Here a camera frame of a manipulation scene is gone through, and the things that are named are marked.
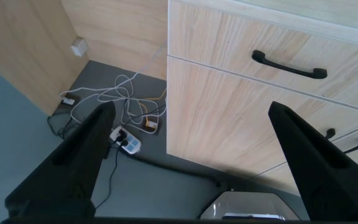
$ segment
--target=white power strip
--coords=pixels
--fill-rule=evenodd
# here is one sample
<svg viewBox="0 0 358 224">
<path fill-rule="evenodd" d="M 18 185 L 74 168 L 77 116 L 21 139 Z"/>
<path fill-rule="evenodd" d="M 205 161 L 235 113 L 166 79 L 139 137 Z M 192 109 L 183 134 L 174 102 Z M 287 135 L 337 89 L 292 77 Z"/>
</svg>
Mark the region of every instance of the white power strip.
<svg viewBox="0 0 358 224">
<path fill-rule="evenodd" d="M 127 131 L 126 129 L 124 129 L 121 126 L 118 126 L 110 134 L 110 138 L 113 141 L 115 141 L 118 138 L 118 136 L 120 136 L 119 130 L 123 130 L 127 134 L 127 137 L 124 140 L 126 140 L 128 142 L 128 145 L 122 146 L 123 150 L 127 151 L 129 154 L 135 154 L 137 152 L 140 152 L 140 147 L 141 147 L 142 143 L 137 138 L 135 138 L 135 136 L 133 136 L 129 131 Z M 116 144 L 118 146 L 120 146 L 121 142 L 117 141 Z"/>
</svg>

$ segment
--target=black cable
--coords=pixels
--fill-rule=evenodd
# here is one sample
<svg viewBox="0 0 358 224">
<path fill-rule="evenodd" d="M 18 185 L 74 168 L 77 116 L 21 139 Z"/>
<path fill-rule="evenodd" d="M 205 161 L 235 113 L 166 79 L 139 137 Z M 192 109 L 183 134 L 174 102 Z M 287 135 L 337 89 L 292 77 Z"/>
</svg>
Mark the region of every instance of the black cable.
<svg viewBox="0 0 358 224">
<path fill-rule="evenodd" d="M 153 113 L 155 113 L 157 110 L 163 108 L 164 106 L 166 106 L 166 105 L 159 106 L 158 108 L 156 108 L 156 109 L 154 109 L 154 110 L 152 110 L 152 111 L 150 111 L 150 112 L 148 112 L 148 113 L 144 113 L 144 114 L 141 114 L 141 115 L 138 115 L 138 116 L 135 116 L 135 117 L 131 117 L 127 122 L 125 122 L 124 125 L 122 125 L 122 127 L 126 126 L 126 125 L 127 125 L 130 121 L 132 121 L 133 119 L 140 118 L 141 116 L 153 114 Z"/>
<path fill-rule="evenodd" d="M 68 133 L 70 130 L 72 130 L 73 128 L 77 128 L 80 124 L 75 123 L 75 124 L 72 124 L 71 126 L 69 126 L 69 124 L 73 121 L 73 118 L 70 117 L 70 119 L 66 122 L 66 124 L 64 125 L 64 127 L 63 127 L 63 128 L 60 128 L 58 131 L 56 131 L 56 130 L 53 128 L 53 126 L 52 126 L 50 120 L 51 120 L 52 118 L 54 118 L 55 116 L 63 115 L 63 114 L 70 114 L 70 112 L 69 112 L 69 111 L 65 111 L 65 112 L 61 112 L 61 113 L 55 113 L 55 114 L 53 114 L 52 116 L 49 116 L 49 117 L 47 118 L 47 123 L 48 123 L 48 125 L 49 125 L 49 128 L 50 128 L 51 132 L 52 132 L 55 136 L 58 136 L 58 137 L 60 137 L 61 139 L 64 140 L 64 139 L 66 139 L 67 133 Z"/>
<path fill-rule="evenodd" d="M 176 168 L 176 167 L 169 167 L 169 166 L 160 164 L 158 162 L 154 162 L 154 161 L 150 161 L 148 159 L 139 158 L 139 157 L 130 155 L 127 152 L 121 152 L 121 153 L 124 154 L 126 157 L 128 157 L 130 159 L 133 159 L 135 161 L 141 162 L 143 164 L 158 167 L 158 168 L 161 168 L 161 169 L 166 169 L 166 170 L 169 170 L 169 171 L 172 171 L 172 172 L 177 172 L 177 173 L 180 173 L 180 174 L 191 175 L 191 176 L 194 176 L 194 177 L 200 177 L 200 178 L 208 179 L 211 182 L 213 182 L 217 187 L 221 186 L 221 181 L 215 179 L 214 177 L 208 176 L 208 175 L 199 174 L 199 173 L 192 172 L 192 171 L 187 171 L 187 170 L 182 170 L 182 169 L 179 169 L 179 168 Z"/>
<path fill-rule="evenodd" d="M 117 158 L 118 158 L 119 148 L 116 148 L 116 149 L 117 149 L 117 152 L 116 152 L 116 165 L 114 166 L 114 169 L 112 170 L 112 172 L 110 174 L 110 178 L 109 178 L 109 193 L 107 194 L 107 197 L 98 206 L 96 206 L 96 209 L 98 209 L 104 202 L 106 202 L 109 199 L 110 195 L 111 195 L 111 179 L 112 179 L 112 175 L 116 171 L 117 165 L 118 165 Z"/>
</svg>

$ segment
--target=electrical outlet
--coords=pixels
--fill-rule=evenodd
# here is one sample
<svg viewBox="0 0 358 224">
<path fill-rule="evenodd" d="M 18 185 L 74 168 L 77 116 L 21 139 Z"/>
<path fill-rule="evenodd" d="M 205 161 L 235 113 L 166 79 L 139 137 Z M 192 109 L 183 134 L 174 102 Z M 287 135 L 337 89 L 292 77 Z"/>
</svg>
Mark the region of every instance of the electrical outlet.
<svg viewBox="0 0 358 224">
<path fill-rule="evenodd" d="M 71 49 L 73 49 L 75 55 L 82 57 L 82 55 L 84 55 L 86 50 L 88 49 L 88 44 L 86 44 L 84 38 L 77 37 L 77 39 L 75 39 L 73 44 L 71 45 Z"/>
</svg>

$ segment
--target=plug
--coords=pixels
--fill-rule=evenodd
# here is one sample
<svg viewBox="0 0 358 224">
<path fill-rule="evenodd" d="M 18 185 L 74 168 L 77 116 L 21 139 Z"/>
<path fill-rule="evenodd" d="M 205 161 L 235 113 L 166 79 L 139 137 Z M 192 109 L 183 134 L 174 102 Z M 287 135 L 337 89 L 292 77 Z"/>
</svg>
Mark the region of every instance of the plug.
<svg viewBox="0 0 358 224">
<path fill-rule="evenodd" d="M 119 147 L 127 146 L 127 145 L 128 145 L 128 141 L 123 140 L 123 141 L 121 142 L 121 144 L 119 145 Z"/>
<path fill-rule="evenodd" d="M 118 133 L 120 134 L 120 136 L 124 136 L 124 139 L 127 137 L 127 133 L 122 129 L 120 129 Z"/>
<path fill-rule="evenodd" d="M 125 139 L 124 136 L 120 135 L 120 136 L 118 136 L 118 137 L 116 138 L 116 140 L 114 140 L 113 144 L 116 143 L 116 142 L 121 142 L 121 144 L 122 144 L 122 141 L 123 141 L 124 139 Z"/>
<path fill-rule="evenodd" d="M 75 39 L 72 43 L 71 49 L 73 50 L 75 55 L 82 57 L 88 49 L 88 44 L 86 44 L 84 38 L 77 37 L 77 39 Z"/>
</svg>

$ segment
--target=gray floor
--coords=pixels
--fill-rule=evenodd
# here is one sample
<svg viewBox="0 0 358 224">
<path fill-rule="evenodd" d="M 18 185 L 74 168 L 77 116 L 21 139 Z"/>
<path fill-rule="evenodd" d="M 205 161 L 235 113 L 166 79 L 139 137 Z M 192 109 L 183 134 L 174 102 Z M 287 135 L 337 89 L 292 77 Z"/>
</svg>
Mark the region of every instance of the gray floor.
<svg viewBox="0 0 358 224">
<path fill-rule="evenodd" d="M 0 77 L 0 222 L 4 200 L 60 143 L 47 115 Z"/>
<path fill-rule="evenodd" d="M 120 75 L 132 76 L 132 72 L 90 61 L 72 88 L 82 86 L 106 88 L 114 85 Z M 138 98 L 160 96 L 166 82 L 145 75 L 134 79 L 134 96 Z M 90 95 L 88 91 L 79 91 L 82 98 Z M 116 103 L 117 114 L 121 115 L 123 102 Z M 85 118 L 98 105 L 93 98 L 84 102 L 75 111 L 75 116 Z M 119 119 L 114 127 L 120 125 Z M 162 126 L 158 135 L 149 135 L 134 128 L 128 130 L 142 142 L 142 150 L 136 156 L 200 174 L 211 175 L 225 180 L 222 187 L 216 187 L 208 179 L 159 169 L 134 161 L 119 154 L 118 167 L 112 178 L 112 194 L 109 200 L 96 212 L 97 216 L 118 217 L 165 217 L 195 218 L 202 208 L 228 185 L 236 191 L 271 192 L 281 197 L 301 219 L 308 219 L 301 198 L 227 175 L 220 171 L 195 164 L 166 153 L 166 118 L 162 117 Z M 114 167 L 114 153 L 102 163 L 94 189 L 93 202 L 98 204 L 108 193 L 108 179 Z"/>
</svg>

